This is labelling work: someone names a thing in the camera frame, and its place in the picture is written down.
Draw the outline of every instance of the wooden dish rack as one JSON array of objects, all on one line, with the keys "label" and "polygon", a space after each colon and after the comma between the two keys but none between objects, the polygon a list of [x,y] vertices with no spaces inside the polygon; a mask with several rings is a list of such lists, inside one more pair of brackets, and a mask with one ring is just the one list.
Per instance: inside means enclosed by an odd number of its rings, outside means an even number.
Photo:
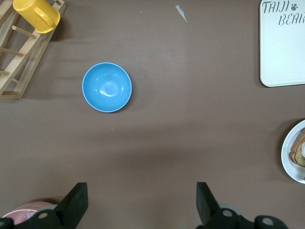
[{"label": "wooden dish rack", "polygon": [[[0,99],[20,99],[23,96],[56,29],[40,34],[18,28],[16,24],[21,16],[14,10],[12,4],[13,0],[4,0],[0,5],[0,57],[3,52],[15,55],[5,69],[0,69]],[[67,5],[62,0],[55,0],[53,8],[62,16]],[[29,37],[19,51],[5,48],[13,31]],[[16,79],[22,69],[20,78]],[[7,91],[11,82],[15,83],[14,89]]]}]

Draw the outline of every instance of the blue bowl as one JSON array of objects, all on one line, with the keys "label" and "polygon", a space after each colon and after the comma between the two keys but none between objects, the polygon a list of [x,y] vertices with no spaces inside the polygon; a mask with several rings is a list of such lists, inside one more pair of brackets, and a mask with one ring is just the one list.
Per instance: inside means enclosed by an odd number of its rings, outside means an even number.
[{"label": "blue bowl", "polygon": [[132,82],[122,67],[114,63],[98,63],[85,74],[82,93],[94,109],[115,112],[129,101]]}]

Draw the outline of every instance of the yellow mug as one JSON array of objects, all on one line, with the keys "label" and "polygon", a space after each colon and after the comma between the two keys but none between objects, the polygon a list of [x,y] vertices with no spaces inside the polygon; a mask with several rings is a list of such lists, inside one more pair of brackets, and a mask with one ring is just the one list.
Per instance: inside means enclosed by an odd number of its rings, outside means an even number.
[{"label": "yellow mug", "polygon": [[46,0],[14,0],[13,7],[38,33],[51,32],[61,19]]}]

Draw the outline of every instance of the toast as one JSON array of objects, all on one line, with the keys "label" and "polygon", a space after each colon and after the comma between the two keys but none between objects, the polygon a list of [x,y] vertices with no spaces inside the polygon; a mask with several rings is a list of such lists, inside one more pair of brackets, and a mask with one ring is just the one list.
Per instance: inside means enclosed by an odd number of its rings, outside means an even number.
[{"label": "toast", "polygon": [[300,165],[302,167],[305,167],[305,157],[303,156],[305,152],[302,153],[304,149],[305,149],[305,129],[296,138],[289,153],[290,160],[292,160],[295,164]]}]

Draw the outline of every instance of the white tray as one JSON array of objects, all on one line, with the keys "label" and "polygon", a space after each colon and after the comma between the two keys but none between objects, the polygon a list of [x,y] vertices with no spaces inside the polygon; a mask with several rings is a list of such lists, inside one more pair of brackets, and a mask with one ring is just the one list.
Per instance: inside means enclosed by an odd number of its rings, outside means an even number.
[{"label": "white tray", "polygon": [[260,67],[268,87],[305,83],[305,0],[261,2]]}]

